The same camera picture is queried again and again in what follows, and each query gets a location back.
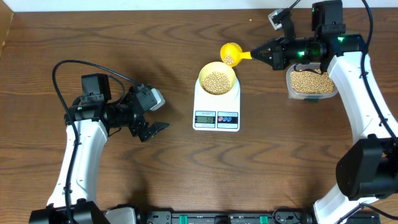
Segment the yellow plastic measuring scoop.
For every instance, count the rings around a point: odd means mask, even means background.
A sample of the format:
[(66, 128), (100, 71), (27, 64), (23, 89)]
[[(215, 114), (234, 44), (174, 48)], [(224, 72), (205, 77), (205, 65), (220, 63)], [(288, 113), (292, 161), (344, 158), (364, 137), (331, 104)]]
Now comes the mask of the yellow plastic measuring scoop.
[(220, 50), (220, 56), (223, 63), (230, 67), (237, 66), (242, 60), (251, 60), (250, 52), (243, 52), (242, 48), (234, 42), (224, 44)]

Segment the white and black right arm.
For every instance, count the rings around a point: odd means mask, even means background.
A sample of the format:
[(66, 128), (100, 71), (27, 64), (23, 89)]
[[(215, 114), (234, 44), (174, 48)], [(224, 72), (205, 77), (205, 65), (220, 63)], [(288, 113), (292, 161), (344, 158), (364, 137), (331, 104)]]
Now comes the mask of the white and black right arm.
[(289, 8), (272, 12), (269, 20), (284, 33), (252, 50), (251, 57), (274, 70), (317, 62), (341, 96), (353, 146), (336, 165), (336, 185), (301, 221), (344, 223), (359, 210), (397, 193), (397, 121), (371, 69), (371, 40), (346, 32), (341, 1), (313, 4), (312, 37), (296, 37)]

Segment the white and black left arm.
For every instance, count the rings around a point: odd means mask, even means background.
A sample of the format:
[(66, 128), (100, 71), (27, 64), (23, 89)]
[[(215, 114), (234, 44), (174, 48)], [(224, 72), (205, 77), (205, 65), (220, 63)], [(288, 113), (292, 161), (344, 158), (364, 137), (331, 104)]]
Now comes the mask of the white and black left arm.
[(146, 142), (168, 123), (149, 124), (144, 113), (164, 105), (161, 92), (149, 85), (130, 87), (111, 102), (109, 76), (83, 75), (83, 94), (65, 115), (67, 146), (62, 168), (47, 206), (30, 214), (30, 223), (143, 223), (133, 205), (117, 205), (105, 212), (96, 204), (101, 155), (111, 128), (129, 128), (132, 136)]

